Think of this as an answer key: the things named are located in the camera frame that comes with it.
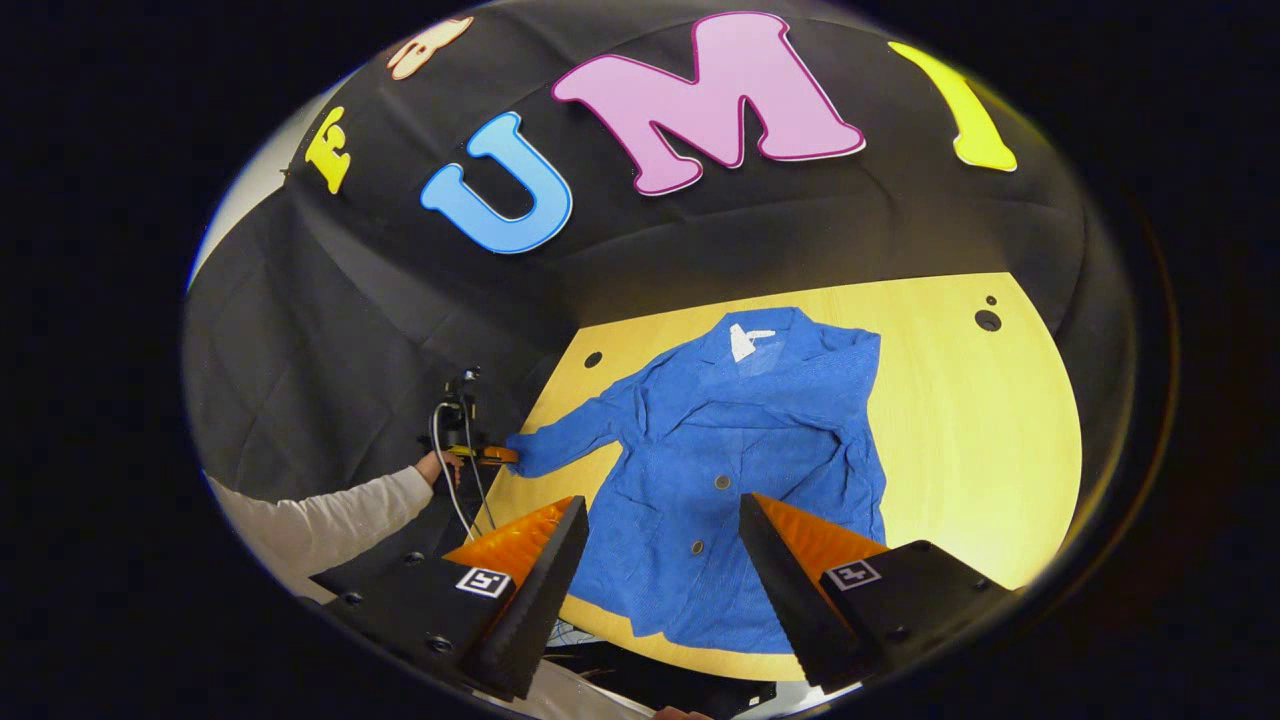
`screw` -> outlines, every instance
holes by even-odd
[[[440,635],[426,635],[426,647],[440,655],[453,652],[453,643]]]

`letter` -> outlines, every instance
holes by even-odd
[[[471,27],[472,20],[475,18],[444,20],[424,29],[417,37],[406,42],[387,61],[387,68],[392,70],[392,79],[404,79],[416,73],[419,68],[431,59],[431,55],[436,50],[453,42],[460,35],[466,32]]]
[[[471,136],[467,152],[493,158],[534,196],[534,209],[524,218],[495,213],[462,182],[462,167],[456,163],[436,170],[421,195],[422,208],[439,210],[481,247],[504,255],[527,252],[547,242],[573,211],[568,183],[518,131],[520,115],[503,113]]]
[[[938,60],[901,42],[890,42],[895,53],[919,65],[929,76],[942,99],[951,108],[960,135],[951,145],[956,158],[979,168],[1011,173],[1018,169],[1018,158],[1000,138],[996,123],[991,120],[982,101],[973,94],[964,77]]]
[[[347,145],[347,133],[334,124],[342,119],[342,108],[329,110],[329,115],[320,123],[320,129],[307,145],[306,155],[302,156],[303,160],[320,170],[324,179],[329,181],[329,192],[333,195],[338,195],[342,178],[347,177],[347,168],[351,167],[351,154],[338,154],[338,150]]]
[[[694,23],[694,81],[602,55],[552,87],[561,102],[586,105],[636,164],[635,188],[664,195],[698,182],[703,167],[667,143],[659,128],[726,168],[744,159],[745,104],[764,126],[758,147],[773,160],[836,158],[861,150],[863,133],[844,122],[786,38],[788,26],[765,13],[723,13]]]

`hand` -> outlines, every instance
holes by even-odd
[[[440,477],[440,470],[443,469],[442,459],[444,464],[453,465],[453,486],[457,487],[462,482],[462,460],[452,452],[442,451],[439,457],[435,456],[434,451],[428,452],[413,468],[422,475],[426,484],[434,487],[435,479]]]
[[[712,720],[710,717],[703,715],[701,712],[685,712],[684,710],[676,710],[669,705],[658,711],[653,716],[653,720]]]

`blue jacket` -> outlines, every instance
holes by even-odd
[[[774,334],[735,360],[731,336],[741,345],[754,331]],[[884,542],[884,471],[867,423],[879,340],[795,307],[731,313],[559,421],[512,436],[513,469],[530,478],[622,445],[570,593],[630,618],[636,637],[791,652],[737,537],[739,496],[759,492]]]

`black fabric backdrop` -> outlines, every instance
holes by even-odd
[[[694,186],[639,195],[626,151],[584,106],[552,99],[550,83],[604,53],[692,77],[692,23],[744,9],[787,20],[792,46],[868,146],[772,161],[755,150],[762,127],[746,111],[741,168],[708,159]],[[300,500],[394,471],[416,459],[413,438],[443,382],[470,365],[484,369],[481,425],[500,439],[518,430],[579,327],[795,290],[1009,270],[1059,343],[1082,419],[1082,502],[1094,488],[1132,402],[1132,297],[1106,222],[1068,163],[980,78],[972,85],[1018,158],[1014,173],[961,163],[955,120],[927,76],[888,50],[893,37],[833,5],[506,1],[468,14],[470,28],[408,79],[393,81],[385,65],[421,28],[406,28],[356,72],[312,122],[284,187],[195,278],[183,374],[210,475],[252,497]],[[303,155],[335,106],[355,160],[332,195]],[[536,250],[495,255],[424,210],[419,193],[458,163],[499,213],[526,213],[529,193],[463,149],[508,110],[572,188],[573,213]],[[328,584],[435,547],[451,521],[444,510],[328,573]]]

